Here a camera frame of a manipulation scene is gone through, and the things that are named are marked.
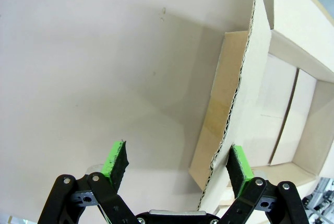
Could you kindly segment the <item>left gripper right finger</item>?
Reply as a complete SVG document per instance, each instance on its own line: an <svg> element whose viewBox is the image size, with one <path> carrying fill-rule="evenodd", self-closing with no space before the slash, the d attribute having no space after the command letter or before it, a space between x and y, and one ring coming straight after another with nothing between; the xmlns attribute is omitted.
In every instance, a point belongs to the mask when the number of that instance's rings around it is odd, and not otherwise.
<svg viewBox="0 0 334 224"><path fill-rule="evenodd" d="M241 146L231 146L226 168L235 200L221 223L246 223L255 210L263 211L270 223L308 223L295 184L282 181L273 185L255 176Z"/></svg>

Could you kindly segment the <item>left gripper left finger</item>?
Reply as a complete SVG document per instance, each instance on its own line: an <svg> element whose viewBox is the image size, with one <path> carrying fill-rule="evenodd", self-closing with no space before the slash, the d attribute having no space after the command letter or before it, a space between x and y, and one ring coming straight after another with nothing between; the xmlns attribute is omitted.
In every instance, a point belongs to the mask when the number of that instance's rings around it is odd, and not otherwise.
<svg viewBox="0 0 334 224"><path fill-rule="evenodd" d="M97 206L107 223L136 223L136 216L118 195L127 160L126 142L115 142L101 171L76 179L57 177L38 223L78 223L86 207Z"/></svg>

